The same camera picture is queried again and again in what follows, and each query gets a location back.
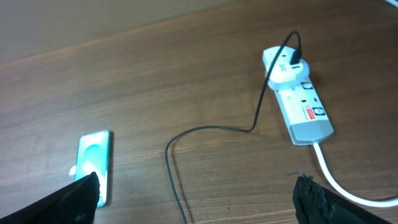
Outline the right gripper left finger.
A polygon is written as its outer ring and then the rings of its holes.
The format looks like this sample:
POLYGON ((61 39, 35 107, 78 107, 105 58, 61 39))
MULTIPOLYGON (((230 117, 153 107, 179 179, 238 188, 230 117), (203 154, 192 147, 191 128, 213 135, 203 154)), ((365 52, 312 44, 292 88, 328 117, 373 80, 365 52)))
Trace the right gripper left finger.
POLYGON ((89 175, 1 218, 1 224, 92 224, 100 198, 97 174, 89 175))

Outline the Galaxy smartphone cyan screen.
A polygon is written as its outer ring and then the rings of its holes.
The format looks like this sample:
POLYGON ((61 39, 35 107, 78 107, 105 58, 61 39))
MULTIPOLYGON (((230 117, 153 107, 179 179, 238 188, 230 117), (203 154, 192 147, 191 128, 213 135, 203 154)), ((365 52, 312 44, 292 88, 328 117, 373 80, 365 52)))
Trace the Galaxy smartphone cyan screen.
POLYGON ((97 207, 106 205, 111 135, 108 130, 82 135, 78 142, 74 181, 95 172, 99 180, 97 207))

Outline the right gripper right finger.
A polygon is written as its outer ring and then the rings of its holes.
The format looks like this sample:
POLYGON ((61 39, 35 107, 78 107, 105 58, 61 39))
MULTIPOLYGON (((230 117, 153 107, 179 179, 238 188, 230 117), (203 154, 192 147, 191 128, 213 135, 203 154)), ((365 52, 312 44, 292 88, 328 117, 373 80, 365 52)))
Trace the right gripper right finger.
POLYGON ((312 176, 297 178, 292 199, 299 224, 391 224, 314 182, 312 176))

